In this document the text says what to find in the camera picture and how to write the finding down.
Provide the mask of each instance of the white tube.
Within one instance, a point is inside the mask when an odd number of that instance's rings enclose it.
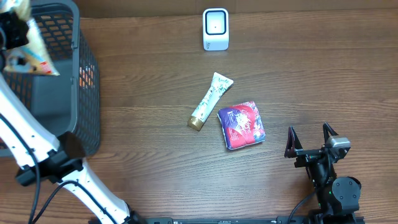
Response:
[[[216,106],[218,100],[223,96],[225,91],[234,83],[233,80],[226,78],[219,73],[214,73],[211,81],[210,89],[207,91],[205,97],[201,100],[197,108],[192,113],[188,120],[188,125],[199,131],[211,111]]]

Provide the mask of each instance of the cable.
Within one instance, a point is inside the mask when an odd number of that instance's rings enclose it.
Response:
[[[35,164],[35,171],[36,171],[36,191],[35,197],[32,204],[32,210],[30,211],[29,221],[28,224],[33,222],[33,217],[35,216],[35,211],[37,207],[37,202],[39,201],[39,193],[40,193],[40,170],[39,170],[39,163],[37,162],[36,156],[33,153],[33,150],[26,144],[23,140],[21,135],[17,132],[17,130],[12,126],[12,124],[2,115],[0,114],[0,119],[7,125],[7,127],[14,133],[14,135],[18,138],[21,144],[25,147],[26,151],[31,156],[33,163]]]
[[[327,172],[326,172],[327,175],[326,175],[325,183],[324,183],[322,186],[319,186],[317,189],[315,189],[314,192],[312,192],[312,193],[310,193],[309,195],[307,195],[303,200],[301,200],[301,202],[299,202],[299,203],[296,205],[296,207],[293,208],[292,212],[291,212],[290,215],[289,215],[289,218],[287,219],[287,224],[290,224],[290,221],[292,220],[293,215],[294,215],[294,213],[297,211],[297,209],[298,209],[300,206],[302,206],[307,200],[309,200],[310,198],[312,198],[316,193],[318,193],[320,189],[324,188],[324,186],[326,186],[326,184],[328,183],[329,178],[330,178],[331,162],[330,162],[329,151],[328,151],[327,148],[325,149],[325,152],[326,152],[326,158],[327,158],[327,160],[328,160],[328,166],[327,166],[328,170],[327,170]]]
[[[89,196],[90,199],[92,199],[92,201],[95,203],[96,206],[98,206],[98,208],[106,215],[108,216],[108,218],[114,223],[117,224],[116,220],[106,211],[106,209],[104,209],[98,202],[97,200],[93,197],[92,194],[89,193],[88,190],[86,190],[81,184],[79,184],[78,182],[74,181],[74,180],[67,180],[64,183],[60,184],[53,192],[52,194],[49,196],[49,199],[47,199],[47,201],[45,202],[45,204],[43,205],[42,209],[40,210],[40,212],[37,214],[36,218],[33,220],[33,224],[35,224],[37,222],[37,220],[39,220],[39,218],[42,216],[42,214],[44,213],[45,209],[47,208],[47,206],[49,205],[49,203],[51,202],[51,200],[54,198],[54,196],[58,193],[58,191],[65,185],[67,184],[74,184],[75,186],[78,186],[79,188],[81,188],[86,194],[87,196]]]

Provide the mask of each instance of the pink and purple package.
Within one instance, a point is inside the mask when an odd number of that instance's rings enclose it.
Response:
[[[229,150],[266,140],[259,110],[253,101],[221,109],[217,116]]]

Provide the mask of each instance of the gray basket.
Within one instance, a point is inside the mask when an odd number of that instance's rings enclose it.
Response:
[[[60,76],[4,72],[4,78],[40,124],[56,136],[73,132],[92,155],[100,145],[100,75],[79,10],[71,0],[36,0],[32,15]],[[0,156],[11,155],[1,139],[0,149]]]

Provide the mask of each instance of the plastic basket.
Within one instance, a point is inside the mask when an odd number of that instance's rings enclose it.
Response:
[[[100,145],[100,75],[79,10],[70,0],[36,0],[32,15],[60,76],[4,72],[4,78],[40,124],[56,136],[71,131],[92,155]],[[0,156],[10,155],[1,139],[0,149]]]

